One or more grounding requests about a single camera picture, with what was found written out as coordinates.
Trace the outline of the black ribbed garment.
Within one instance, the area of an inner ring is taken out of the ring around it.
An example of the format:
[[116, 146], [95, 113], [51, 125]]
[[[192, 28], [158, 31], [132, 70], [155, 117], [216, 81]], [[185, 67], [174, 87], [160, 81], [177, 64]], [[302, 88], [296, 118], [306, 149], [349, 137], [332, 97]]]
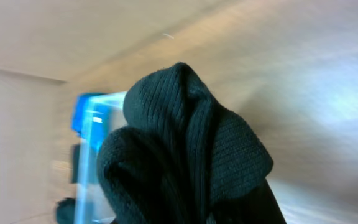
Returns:
[[284, 223], [273, 159], [185, 63], [140, 79], [127, 124], [103, 142], [97, 176], [116, 223]]

